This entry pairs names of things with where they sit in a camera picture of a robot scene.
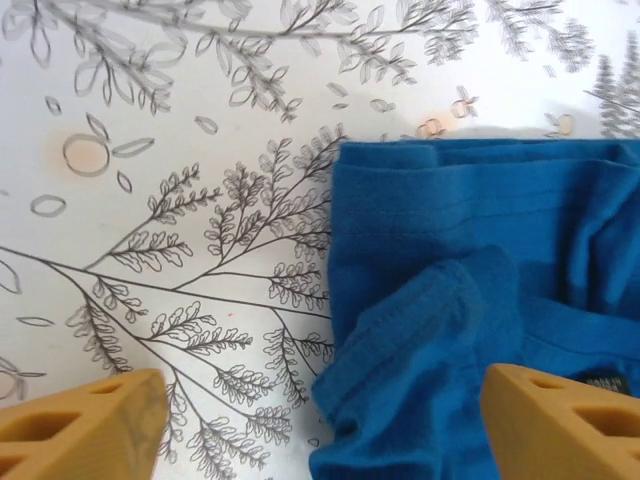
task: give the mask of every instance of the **small leaf illustration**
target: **small leaf illustration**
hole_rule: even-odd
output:
[[[113,150],[111,150],[111,154],[117,158],[135,157],[136,155],[140,155],[145,150],[151,148],[154,143],[156,143],[155,138],[139,138],[137,140],[118,145]]]
[[[64,212],[66,208],[66,200],[56,195],[40,195],[31,202],[31,211],[39,217],[54,218]]]
[[[184,32],[174,25],[164,25],[162,27],[162,30],[164,31],[165,35],[169,38],[169,40],[171,40],[176,45],[181,45],[183,47],[186,47],[187,44],[189,43],[187,41],[187,36],[184,34]]]
[[[549,78],[556,78],[556,71],[553,69],[553,67],[551,65],[545,65],[544,66],[544,71],[547,73],[547,75],[549,76]]]
[[[456,89],[458,90],[458,95],[460,95],[460,98],[462,100],[468,100],[469,99],[469,93],[467,92],[467,89],[464,88],[464,86],[458,85],[456,87]]]
[[[53,97],[44,97],[44,101],[47,104],[47,108],[51,112],[52,115],[56,117],[62,113],[62,109],[60,108],[60,103]]]
[[[107,132],[107,129],[105,128],[105,126],[102,124],[100,120],[98,120],[96,117],[94,117],[90,113],[87,113],[87,123],[89,124],[89,127],[91,128],[91,130],[93,130],[93,133],[95,133],[97,136],[99,136],[103,140],[106,140],[107,142],[110,140],[109,132]]]
[[[31,31],[31,54],[42,68],[48,68],[51,63],[51,42],[47,31],[42,26],[34,26]]]
[[[367,30],[373,31],[382,25],[384,19],[384,5],[374,8],[367,18]]]
[[[208,133],[209,135],[218,133],[218,124],[210,118],[197,116],[194,121],[204,133]]]
[[[254,90],[251,87],[240,87],[235,90],[229,98],[230,107],[239,107],[244,105],[253,96]]]
[[[404,43],[403,42],[396,43],[391,49],[391,59],[394,60],[396,58],[399,58],[400,56],[402,56],[403,52],[404,52]]]
[[[16,373],[18,371],[18,367],[16,367],[13,363],[11,363],[6,358],[0,357],[0,372],[2,371]]]
[[[231,75],[231,52],[220,40],[216,42],[216,55],[218,56],[218,63],[220,63],[222,72],[228,77]]]
[[[9,293],[22,294],[20,278],[13,268],[0,260],[0,287]]]
[[[347,91],[342,85],[338,85],[337,83],[327,83],[327,88],[331,90],[333,93],[338,95],[339,97],[346,97],[348,95]]]
[[[371,105],[371,108],[373,108],[376,112],[384,113],[389,110],[389,105],[381,98],[371,100],[369,104]]]
[[[196,45],[196,57],[199,57],[204,52],[209,50],[213,39],[215,38],[215,33],[205,33],[200,40],[198,40],[198,44]]]
[[[551,125],[553,125],[554,127],[558,126],[558,120],[556,119],[556,117],[554,117],[550,113],[545,113],[544,116]]]
[[[118,170],[117,178],[118,178],[118,185],[120,185],[120,188],[122,188],[127,193],[131,193],[133,191],[133,186],[131,185],[131,180],[129,180],[129,177],[127,177],[124,173]]]
[[[18,372],[18,376],[19,377],[24,377],[24,378],[37,378],[37,377],[44,377],[46,375],[46,373],[38,373],[38,372]]]
[[[300,39],[300,44],[302,45],[302,48],[314,57],[319,57],[322,53],[320,50],[320,43],[318,43],[318,40],[313,37],[302,37]]]
[[[16,317],[16,320],[30,327],[51,327],[55,325],[51,320],[42,317]]]

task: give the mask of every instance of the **blue fabric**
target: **blue fabric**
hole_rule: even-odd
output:
[[[640,142],[349,143],[333,179],[335,432],[316,479],[497,479],[495,362],[640,394]]]

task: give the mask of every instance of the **printed surface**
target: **printed surface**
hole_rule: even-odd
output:
[[[640,136],[637,2],[0,0],[0,407],[157,367],[156,478],[330,441],[345,139]]]

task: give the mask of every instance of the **black tag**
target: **black tag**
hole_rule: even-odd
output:
[[[625,395],[631,395],[631,389],[627,379],[613,372],[591,372],[584,373],[578,377],[578,381],[586,383],[587,385],[593,385],[594,387],[604,388],[605,390],[611,390],[612,392],[623,393]]]

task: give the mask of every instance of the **shirt sleeve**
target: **shirt sleeve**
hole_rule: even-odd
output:
[[[312,454],[313,477],[497,478],[477,397],[486,365],[521,346],[516,284],[490,247],[426,268],[363,312],[314,385],[335,442]]]

